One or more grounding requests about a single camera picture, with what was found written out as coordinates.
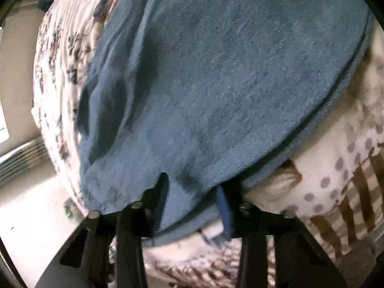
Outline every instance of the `blue denim cloth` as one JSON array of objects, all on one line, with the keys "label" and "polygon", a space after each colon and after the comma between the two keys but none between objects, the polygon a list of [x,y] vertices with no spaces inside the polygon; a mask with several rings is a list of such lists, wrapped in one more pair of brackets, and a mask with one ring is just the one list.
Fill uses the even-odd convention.
[{"label": "blue denim cloth", "polygon": [[249,190],[315,131],[371,28],[363,0],[120,0],[79,104],[86,206],[121,210],[166,172],[144,245],[194,232],[218,215],[212,188]]}]

